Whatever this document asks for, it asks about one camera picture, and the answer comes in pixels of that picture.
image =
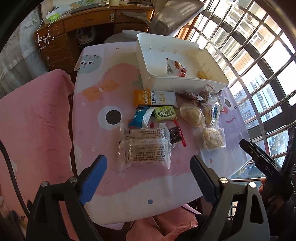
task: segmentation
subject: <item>storage box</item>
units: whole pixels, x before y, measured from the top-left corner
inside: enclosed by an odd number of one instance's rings
[[[136,54],[144,89],[196,92],[209,84],[216,92],[229,84],[207,50],[186,40],[156,34],[137,34]],[[166,58],[186,67],[186,77],[166,76]],[[209,80],[199,79],[203,71]]]

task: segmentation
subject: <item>metal screw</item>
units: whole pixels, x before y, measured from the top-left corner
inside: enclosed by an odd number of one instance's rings
[[[228,179],[225,177],[222,177],[222,178],[220,178],[220,182],[223,184],[226,184],[226,183],[228,183]]]
[[[42,187],[46,187],[48,185],[48,182],[47,181],[43,181],[42,183],[41,183],[41,186]]]
[[[77,181],[77,177],[70,177],[69,182],[74,183]]]
[[[256,184],[254,182],[249,182],[250,187],[255,188]]]

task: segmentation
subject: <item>purple cartoon face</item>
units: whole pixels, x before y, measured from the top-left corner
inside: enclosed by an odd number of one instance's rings
[[[220,113],[219,125],[224,128],[226,137],[226,150],[239,147],[241,139],[249,140],[247,128],[237,103],[228,87],[223,89],[219,96],[224,112]]]

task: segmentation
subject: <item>black circle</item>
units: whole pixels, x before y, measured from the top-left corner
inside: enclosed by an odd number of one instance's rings
[[[116,125],[121,121],[121,114],[118,110],[111,110],[106,114],[106,121],[111,125]]]
[[[231,107],[231,104],[230,104],[229,100],[225,99],[225,101],[224,101],[224,102],[225,102],[225,105],[227,105],[227,107],[228,107],[228,108],[230,108],[230,107]]]

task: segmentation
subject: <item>white cable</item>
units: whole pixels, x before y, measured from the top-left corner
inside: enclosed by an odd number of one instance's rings
[[[39,29],[41,28],[41,25],[42,25],[44,19],[41,21],[41,24],[40,24],[40,26],[39,26],[39,28],[38,28],[38,30],[37,30],[38,44],[39,44],[39,48],[40,48],[40,49],[44,49],[44,47],[46,47],[46,46],[49,45],[49,41],[52,41],[52,40],[55,39],[55,37],[49,35],[49,27],[50,27],[50,25],[51,25],[52,23],[54,23],[55,21],[59,20],[60,18],[66,16],[66,15],[67,15],[67,13],[66,13],[65,15],[62,15],[62,16],[60,16],[59,18],[55,19],[54,21],[50,22],[50,24],[49,24],[48,27],[47,27],[48,34],[45,35],[45,36],[39,37],[39,33],[38,33],[38,31],[39,31]],[[40,46],[40,42],[41,42],[41,41],[43,41],[44,43],[47,42],[47,45],[41,47],[41,46]]]

